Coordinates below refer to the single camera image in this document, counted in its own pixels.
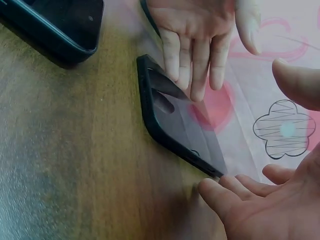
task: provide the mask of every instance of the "wood grain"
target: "wood grain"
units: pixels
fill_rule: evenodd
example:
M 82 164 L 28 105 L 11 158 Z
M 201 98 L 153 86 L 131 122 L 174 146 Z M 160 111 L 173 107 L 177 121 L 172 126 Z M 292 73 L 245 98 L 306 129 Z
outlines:
M 1 24 L 0 46 L 1 240 L 226 239 L 205 175 L 143 125 L 129 36 L 104 23 L 69 70 Z

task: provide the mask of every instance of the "flower pattern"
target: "flower pattern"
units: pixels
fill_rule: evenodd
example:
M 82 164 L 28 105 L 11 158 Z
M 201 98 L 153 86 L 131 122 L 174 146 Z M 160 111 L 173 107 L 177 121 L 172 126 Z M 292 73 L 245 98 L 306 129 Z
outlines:
M 268 114 L 259 117 L 253 125 L 254 134 L 265 141 L 266 153 L 275 160 L 285 155 L 302 155 L 315 130 L 316 122 L 299 113 L 296 104 L 290 100 L 272 104 Z

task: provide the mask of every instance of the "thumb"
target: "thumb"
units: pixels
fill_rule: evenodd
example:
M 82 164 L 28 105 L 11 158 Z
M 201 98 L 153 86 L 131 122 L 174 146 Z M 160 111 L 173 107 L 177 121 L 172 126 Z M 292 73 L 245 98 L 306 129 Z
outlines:
M 261 54 L 258 33 L 261 23 L 258 0 L 236 0 L 235 24 L 244 47 L 252 54 Z
M 230 209 L 242 202 L 235 193 L 209 178 L 199 183 L 198 191 L 203 200 L 216 212 L 223 223 Z
M 302 107 L 320 111 L 320 70 L 290 66 L 277 59 L 272 72 L 281 91 Z

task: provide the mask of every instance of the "finger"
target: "finger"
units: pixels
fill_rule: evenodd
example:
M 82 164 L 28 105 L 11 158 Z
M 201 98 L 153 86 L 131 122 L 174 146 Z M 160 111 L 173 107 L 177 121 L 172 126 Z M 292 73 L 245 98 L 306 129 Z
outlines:
M 275 192 L 280 187 L 276 185 L 268 185 L 261 182 L 257 182 L 253 180 L 251 177 L 242 174 L 235 176 L 235 178 L 238 179 L 238 181 L 253 194 L 263 198 Z
M 295 170 L 276 164 L 269 164 L 263 168 L 262 173 L 274 184 L 281 185 L 292 178 L 295 174 Z
M 215 36 L 211 41 L 209 82 L 213 90 L 219 90 L 223 85 L 231 36 L 230 31 L 228 34 Z
M 199 183 L 198 191 L 209 207 L 218 214 L 222 222 L 226 219 L 230 209 L 242 202 L 235 193 L 209 178 Z
M 258 39 L 261 13 L 258 0 L 237 0 L 235 4 L 235 24 L 244 47 L 252 54 L 261 53 Z
M 165 71 L 168 76 L 176 82 L 179 78 L 179 55 L 180 55 L 180 39 L 177 33 L 159 29 L 163 44 L 163 60 Z
M 251 200 L 256 197 L 256 195 L 243 186 L 235 177 L 223 176 L 220 178 L 219 184 L 237 194 L 243 201 Z
M 192 46 L 192 82 L 190 98 L 200 102 L 204 99 L 210 57 L 210 39 L 194 40 Z
M 180 36 L 180 66 L 177 86 L 186 90 L 191 79 L 191 39 Z
M 309 110 L 320 111 L 320 70 L 290 66 L 277 59 L 272 72 L 281 91 L 292 101 Z

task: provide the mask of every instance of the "hand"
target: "hand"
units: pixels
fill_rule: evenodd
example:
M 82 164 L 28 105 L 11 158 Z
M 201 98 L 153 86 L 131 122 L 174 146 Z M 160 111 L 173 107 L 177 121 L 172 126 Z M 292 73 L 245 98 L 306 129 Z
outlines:
M 213 90 L 222 87 L 234 21 L 243 45 L 259 54 L 256 0 L 147 0 L 163 42 L 165 70 L 190 98 L 204 98 L 209 70 Z
M 297 104 L 320 110 L 320 70 L 276 60 L 273 75 Z M 222 220 L 230 240 L 316 240 L 320 228 L 320 144 L 294 171 L 268 165 L 263 174 L 276 185 L 245 175 L 203 180 L 198 190 Z

